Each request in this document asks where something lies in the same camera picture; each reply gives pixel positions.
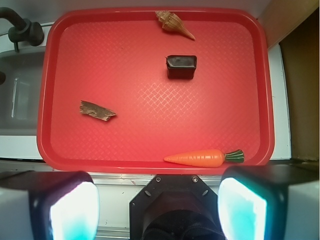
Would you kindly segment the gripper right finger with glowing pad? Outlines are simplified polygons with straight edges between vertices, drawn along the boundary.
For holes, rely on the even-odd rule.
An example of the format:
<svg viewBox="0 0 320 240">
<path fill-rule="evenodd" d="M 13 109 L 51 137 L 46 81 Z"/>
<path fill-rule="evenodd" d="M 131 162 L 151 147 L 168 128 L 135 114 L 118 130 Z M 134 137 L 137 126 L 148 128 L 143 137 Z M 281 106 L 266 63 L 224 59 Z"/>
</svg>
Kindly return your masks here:
<svg viewBox="0 0 320 240">
<path fill-rule="evenodd" d="M 221 177 L 217 207 L 228 240 L 318 240 L 319 166 L 229 167 Z"/>
</svg>

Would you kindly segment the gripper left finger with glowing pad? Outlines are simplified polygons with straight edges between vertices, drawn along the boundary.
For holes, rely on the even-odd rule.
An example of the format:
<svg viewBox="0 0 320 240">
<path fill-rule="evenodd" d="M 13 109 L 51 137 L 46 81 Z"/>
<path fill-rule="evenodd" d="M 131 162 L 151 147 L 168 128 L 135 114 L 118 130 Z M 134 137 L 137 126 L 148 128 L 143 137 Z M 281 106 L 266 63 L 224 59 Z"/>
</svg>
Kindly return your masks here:
<svg viewBox="0 0 320 240">
<path fill-rule="evenodd" d="M 87 172 L 0 174 L 2 240 L 93 240 L 99 217 L 99 191 Z"/>
</svg>

